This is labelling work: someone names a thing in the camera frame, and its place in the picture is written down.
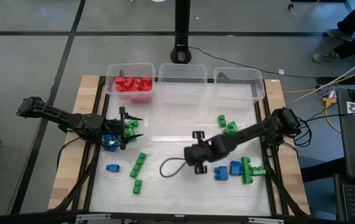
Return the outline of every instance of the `clear plastic bin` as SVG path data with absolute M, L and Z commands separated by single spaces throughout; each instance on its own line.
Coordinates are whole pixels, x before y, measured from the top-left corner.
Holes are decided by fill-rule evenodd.
M 165 63 L 159 67 L 158 90 L 174 102 L 200 100 L 205 94 L 208 70 L 202 65 Z
M 121 85 L 117 84 L 118 78 L 123 78 L 123 81 L 132 78 L 137 84 L 141 82 L 138 80 L 144 80 L 144 78 L 151 78 L 149 89 L 148 82 L 146 83 L 146 90 L 142 89 L 142 86 L 137 84 L 137 87 L 127 87 L 128 90 L 121 89 Z M 155 67 L 151 63 L 126 63 L 126 64 L 114 64 L 110 65 L 107 69 L 107 77 L 105 90 L 106 93 L 111 96 L 118 96 L 125 100 L 131 100 L 132 103 L 146 103 L 152 99 L 152 92 L 154 91 L 155 83 Z
M 255 68 L 216 68 L 213 72 L 216 91 L 220 98 L 262 100 L 262 73 Z

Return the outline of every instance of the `blue block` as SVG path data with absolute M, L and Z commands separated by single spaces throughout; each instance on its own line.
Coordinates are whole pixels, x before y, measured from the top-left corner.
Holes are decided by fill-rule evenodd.
M 116 139 L 115 136 L 112 135 L 104 135 L 103 136 L 104 143 L 106 147 L 104 147 L 105 151 L 110 151 L 110 152 L 115 152 L 115 150 L 119 147 L 119 141 Z M 109 146 L 109 142 L 114 141 L 114 144 L 112 146 Z
M 111 171 L 111 172 L 119 172 L 120 168 L 121 167 L 117 164 L 110 164 L 105 167 L 106 170 Z
M 242 175 L 244 173 L 244 166 L 238 161 L 231 161 L 229 173 L 231 175 Z
M 216 173 L 216 180 L 228 180 L 228 168 L 227 166 L 220 166 L 214 168 L 214 172 Z

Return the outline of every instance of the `white cable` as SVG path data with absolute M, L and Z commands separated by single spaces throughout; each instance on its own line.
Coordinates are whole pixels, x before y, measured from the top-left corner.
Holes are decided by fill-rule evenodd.
M 352 69 L 348 70 L 348 71 L 347 71 L 346 73 L 344 73 L 343 75 L 339 76 L 338 78 L 335 78 L 334 80 L 330 81 L 329 83 L 327 83 L 327 84 L 325 84 L 325 85 L 323 85 L 323 86 L 321 86 L 321 87 L 319 87 L 319 88 L 326 87 L 326 86 L 328 86 L 328 85 L 330 85 L 330 84 L 336 82 L 336 81 L 339 80 L 340 78 L 342 78 L 342 77 L 344 77 L 345 75 L 347 75 L 347 74 L 349 74 L 350 72 L 352 72 L 354 69 L 355 69 L 355 66 L 354 66 Z M 305 95 L 303 95 L 303 96 L 297 98 L 296 100 L 293 100 L 292 102 L 290 102 L 290 103 L 288 103 L 288 104 L 291 104 L 291 103 L 294 103 L 294 102 L 296 102 L 296 101 L 298 101 L 298 100 L 301 100 L 301 99 L 303 99 L 304 97 L 306 97 L 306 96 L 308 96 L 308 95 L 310 95 L 310 94 L 312 94 L 312 93 L 314 93 L 314 92 L 316 92 L 316 91 L 318 91 L 318 89 L 313 90 L 313 91 L 311 91 L 311 92 L 309 92 L 309 93 L 307 93 L 307 94 L 305 94 Z

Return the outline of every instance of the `floor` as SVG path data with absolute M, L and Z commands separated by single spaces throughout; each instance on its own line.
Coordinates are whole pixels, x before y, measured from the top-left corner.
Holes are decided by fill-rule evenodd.
M 84 6 L 81 17 L 76 17 L 80 4 Z M 112 63 L 150 62 L 156 68 L 170 63 L 173 36 L 166 31 L 174 30 L 174 4 L 174 0 L 0 0 L 0 215 L 12 207 L 36 135 L 43 135 L 43 141 L 34 147 L 39 154 L 21 212 L 47 209 L 57 152 L 65 140 L 52 123 L 42 133 L 38 119 L 17 117 L 22 99 L 40 96 L 71 111 L 82 75 L 104 75 Z M 348 9 L 355 8 L 355 0 L 322 2 L 307 12 L 311 3 L 294 3 L 298 15 L 291 14 L 287 5 L 286 0 L 192 0 L 190 30 L 197 32 L 190 37 L 190 46 L 264 70 L 282 69 L 285 74 L 305 77 L 337 77 L 355 65 L 355 57 L 325 64 L 311 61 L 313 53 L 341 43 L 320 34 L 336 27 Z M 191 64 L 206 66 L 209 75 L 216 67 L 235 67 L 195 49 L 191 52 Z M 315 86 L 309 78 L 263 76 L 280 79 L 285 91 Z M 299 96 L 285 94 L 285 101 Z M 288 107 L 303 119 L 323 108 L 315 95 Z M 337 107 L 330 113 L 337 113 Z M 331 120 L 339 126 L 338 119 Z M 311 145 L 298 147 L 302 167 L 343 155 L 341 136 L 325 120 L 310 126 Z M 330 180 L 305 187 L 314 213 L 334 212 L 332 200 L 320 199 L 333 194 L 324 190 L 333 189 Z

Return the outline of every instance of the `table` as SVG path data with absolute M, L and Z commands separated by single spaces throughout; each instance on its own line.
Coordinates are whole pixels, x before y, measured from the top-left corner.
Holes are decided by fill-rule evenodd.
M 73 109 L 74 113 L 92 112 L 98 83 L 99 81 L 101 81 L 101 79 L 102 78 L 100 76 L 96 75 L 82 76 L 80 88 L 78 90 L 75 106 Z M 270 111 L 285 106 L 284 96 L 282 94 L 282 87 L 279 80 L 265 80 L 265 88 L 268 100 L 265 100 L 265 103 L 263 101 L 259 102 L 260 114 L 262 119 L 264 119 L 265 115 L 267 114 L 267 108 L 265 108 L 265 105 L 269 107 Z M 98 108 L 103 107 L 104 99 L 105 92 L 102 91 Z M 76 138 L 76 134 L 68 133 L 66 137 L 66 142 L 74 138 Z M 286 142 L 293 144 L 293 141 L 289 138 L 286 139 Z M 75 184 L 81 166 L 84 145 L 85 144 L 83 141 L 77 141 L 71 146 L 66 147 L 64 149 L 64 152 L 60 159 L 60 166 L 56 174 L 53 191 L 50 197 L 48 205 L 49 208 L 54 208 L 55 206 L 57 206 Z M 298 164 L 297 153 L 288 146 L 281 145 L 278 155 L 280 162 L 280 170 L 285 188 L 288 190 L 294 201 L 299 204 L 300 208 L 304 212 L 310 214 L 302 176 L 300 173 L 300 167 Z M 84 208 L 83 201 L 86 197 L 86 189 L 87 185 L 82 188 L 77 208 Z M 275 186 L 273 192 L 275 198 L 276 213 L 282 214 L 282 206 L 280 203 L 279 194 L 277 193 L 277 189 Z

